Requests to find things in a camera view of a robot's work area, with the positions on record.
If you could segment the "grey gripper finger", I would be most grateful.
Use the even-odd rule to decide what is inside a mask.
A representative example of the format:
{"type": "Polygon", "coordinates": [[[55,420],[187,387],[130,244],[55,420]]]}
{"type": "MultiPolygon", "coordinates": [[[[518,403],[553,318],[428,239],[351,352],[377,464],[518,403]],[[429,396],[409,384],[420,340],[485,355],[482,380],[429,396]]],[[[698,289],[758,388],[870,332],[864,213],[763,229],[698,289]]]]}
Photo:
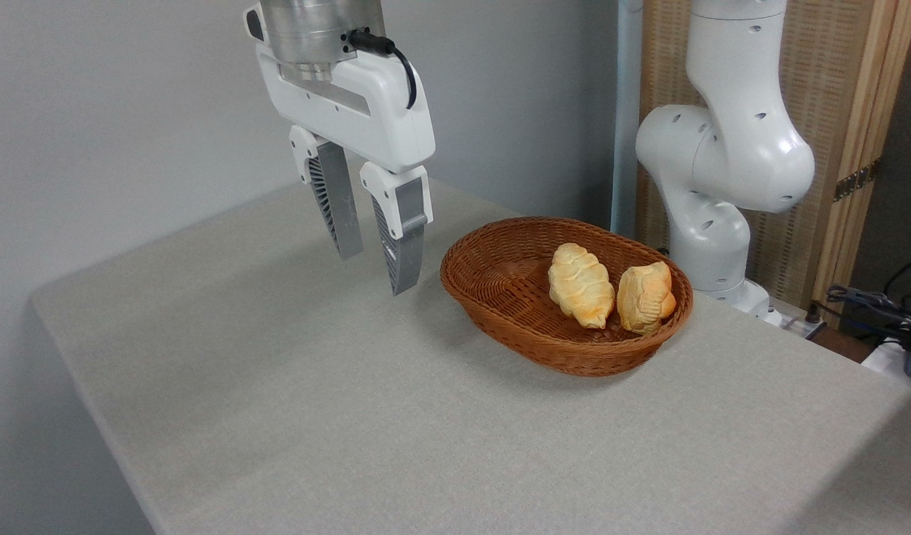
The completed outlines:
{"type": "Polygon", "coordinates": [[[421,275],[423,238],[432,223],[432,202],[424,166],[395,174],[367,161],[360,170],[370,193],[393,295],[415,287],[421,275]]]}
{"type": "Polygon", "coordinates": [[[293,125],[289,133],[300,182],[309,185],[340,258],[363,252],[346,152],[323,137],[293,125]]]}

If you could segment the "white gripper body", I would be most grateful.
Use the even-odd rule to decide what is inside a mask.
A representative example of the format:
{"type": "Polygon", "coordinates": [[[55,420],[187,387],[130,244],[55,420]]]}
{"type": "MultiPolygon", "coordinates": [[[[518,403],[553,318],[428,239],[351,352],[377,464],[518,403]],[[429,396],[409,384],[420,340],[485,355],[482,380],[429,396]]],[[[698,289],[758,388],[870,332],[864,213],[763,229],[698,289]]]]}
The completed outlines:
{"type": "Polygon", "coordinates": [[[397,59],[358,52],[334,64],[328,81],[304,80],[279,63],[268,45],[256,58],[274,108],[306,131],[363,156],[390,172],[408,172],[435,153],[434,126],[421,81],[408,108],[408,78],[397,59]]]}

